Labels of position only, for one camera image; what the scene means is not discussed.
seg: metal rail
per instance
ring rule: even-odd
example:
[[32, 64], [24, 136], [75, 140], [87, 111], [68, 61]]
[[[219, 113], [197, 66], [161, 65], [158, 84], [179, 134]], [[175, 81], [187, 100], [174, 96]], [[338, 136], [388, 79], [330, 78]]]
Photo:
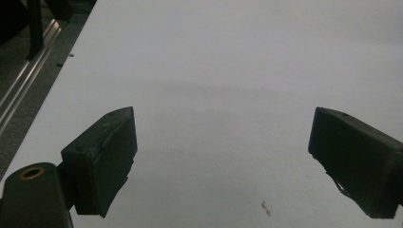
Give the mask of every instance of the metal rail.
[[44, 32], [44, 46], [32, 60], [26, 60], [22, 64], [20, 73], [0, 101], [0, 136], [47, 60], [61, 30], [61, 25], [56, 20], [49, 23]]

